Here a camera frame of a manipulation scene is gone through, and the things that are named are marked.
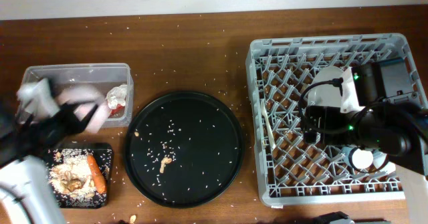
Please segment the grey plate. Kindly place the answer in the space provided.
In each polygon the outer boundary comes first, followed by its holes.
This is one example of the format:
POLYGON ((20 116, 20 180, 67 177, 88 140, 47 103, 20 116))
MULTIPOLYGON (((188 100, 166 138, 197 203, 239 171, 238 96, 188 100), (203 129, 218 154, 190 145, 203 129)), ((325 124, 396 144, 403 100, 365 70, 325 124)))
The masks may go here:
MULTIPOLYGON (((343 71, 336 66, 329 66, 321 69, 314 77, 313 84, 323 81, 332 80, 334 78, 340 78, 343 71)), ((316 86, 308 92, 308 103, 309 105, 315 106, 327 106, 337 107, 341 106, 342 96, 340 90, 330 84, 324 84, 316 86)))

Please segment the light blue cup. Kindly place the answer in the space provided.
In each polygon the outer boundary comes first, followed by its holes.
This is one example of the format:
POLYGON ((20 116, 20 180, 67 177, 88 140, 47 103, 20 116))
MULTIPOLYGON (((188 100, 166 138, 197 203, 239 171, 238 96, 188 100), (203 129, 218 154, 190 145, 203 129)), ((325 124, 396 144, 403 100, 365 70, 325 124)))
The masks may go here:
POLYGON ((373 163, 371 151, 361 150, 357 147, 343 147, 341 153, 344 154, 344 162, 357 170, 367 169, 373 163))

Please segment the white bowl with food scraps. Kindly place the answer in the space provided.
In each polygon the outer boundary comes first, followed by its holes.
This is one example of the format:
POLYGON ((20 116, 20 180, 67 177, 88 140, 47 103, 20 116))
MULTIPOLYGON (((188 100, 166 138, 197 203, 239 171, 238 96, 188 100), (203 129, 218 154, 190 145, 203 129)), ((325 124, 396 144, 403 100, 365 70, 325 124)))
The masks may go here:
POLYGON ((94 107, 97 107, 85 128, 85 131, 91 134, 96 134, 101 129, 111 113, 105 95, 87 84, 75 85, 63 90, 56 100, 58 104, 77 104, 74 115, 78 120, 83 120, 94 107))

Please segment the white plastic fork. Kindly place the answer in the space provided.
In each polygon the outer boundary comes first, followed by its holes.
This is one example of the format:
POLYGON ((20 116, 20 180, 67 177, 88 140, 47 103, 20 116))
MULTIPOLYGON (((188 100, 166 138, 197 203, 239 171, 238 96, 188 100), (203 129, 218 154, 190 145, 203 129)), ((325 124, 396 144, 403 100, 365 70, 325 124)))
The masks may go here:
POLYGON ((269 145, 270 145, 271 150, 274 150, 276 147, 276 142, 274 140, 272 128, 271 128, 271 125, 269 122, 268 112, 267 112, 267 109, 265 106, 265 100, 261 100, 260 106, 261 106, 261 115, 265 119, 265 125, 266 125, 267 135, 268 135, 268 139, 269 139, 269 145))

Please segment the small white cup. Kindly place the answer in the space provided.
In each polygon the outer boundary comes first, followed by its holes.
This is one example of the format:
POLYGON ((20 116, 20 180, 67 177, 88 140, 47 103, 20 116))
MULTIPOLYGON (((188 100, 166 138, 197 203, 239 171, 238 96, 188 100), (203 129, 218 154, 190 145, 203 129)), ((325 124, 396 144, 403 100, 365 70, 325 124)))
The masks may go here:
POLYGON ((373 154, 373 165, 378 171, 385 173, 387 175, 396 171, 396 166, 394 163, 388 161, 386 162, 387 155, 380 151, 375 151, 373 154))

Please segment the orange carrot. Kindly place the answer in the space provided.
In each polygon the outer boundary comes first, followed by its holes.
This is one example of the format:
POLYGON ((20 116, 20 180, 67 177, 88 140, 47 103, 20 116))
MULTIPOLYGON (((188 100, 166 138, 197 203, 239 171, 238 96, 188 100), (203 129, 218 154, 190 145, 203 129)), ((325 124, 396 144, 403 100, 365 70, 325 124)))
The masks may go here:
POLYGON ((92 179, 94 182, 94 186, 96 187, 96 190, 100 194, 106 193, 107 191, 106 180, 104 179, 104 176, 102 175, 100 168, 96 163, 96 159, 94 158, 93 155, 89 154, 87 156, 87 162, 88 162, 88 166, 90 167, 92 179))

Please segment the red snack wrapper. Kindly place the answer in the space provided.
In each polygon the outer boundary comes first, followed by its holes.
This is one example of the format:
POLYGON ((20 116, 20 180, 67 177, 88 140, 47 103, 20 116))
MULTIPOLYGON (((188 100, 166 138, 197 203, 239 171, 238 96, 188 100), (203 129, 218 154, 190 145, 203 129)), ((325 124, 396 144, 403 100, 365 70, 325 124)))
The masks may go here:
POLYGON ((118 104, 115 108, 111 109, 110 117, 112 117, 115 114, 117 114, 118 112, 120 112, 123 108, 124 108, 124 106, 118 104))

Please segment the white tissue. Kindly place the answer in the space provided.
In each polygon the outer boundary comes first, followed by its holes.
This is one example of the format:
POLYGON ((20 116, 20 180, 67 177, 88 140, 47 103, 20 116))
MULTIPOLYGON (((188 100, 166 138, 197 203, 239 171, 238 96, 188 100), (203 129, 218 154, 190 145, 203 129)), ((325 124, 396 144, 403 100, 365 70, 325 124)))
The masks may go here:
POLYGON ((116 110, 126 105, 127 84, 113 87, 106 95, 108 107, 111 110, 116 110))

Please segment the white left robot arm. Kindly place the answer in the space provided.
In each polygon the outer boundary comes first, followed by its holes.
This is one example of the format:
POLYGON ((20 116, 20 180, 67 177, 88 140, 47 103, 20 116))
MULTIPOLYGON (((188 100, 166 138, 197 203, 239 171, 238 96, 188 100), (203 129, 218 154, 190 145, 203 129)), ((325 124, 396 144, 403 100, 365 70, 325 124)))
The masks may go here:
POLYGON ((63 104, 54 116, 18 125, 1 105, 1 203, 12 223, 65 223, 46 181, 47 170, 39 155, 65 137, 83 132, 99 105, 82 118, 75 115, 81 102, 63 104))

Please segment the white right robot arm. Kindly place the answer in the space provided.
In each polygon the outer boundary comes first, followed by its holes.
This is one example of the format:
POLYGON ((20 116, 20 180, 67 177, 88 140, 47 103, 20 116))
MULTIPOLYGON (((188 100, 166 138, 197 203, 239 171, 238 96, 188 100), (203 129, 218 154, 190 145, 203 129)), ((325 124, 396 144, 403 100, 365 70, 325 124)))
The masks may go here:
POLYGON ((395 164, 412 223, 427 222, 427 113, 412 104, 372 103, 359 112, 309 106, 300 109, 306 142, 378 150, 395 164))

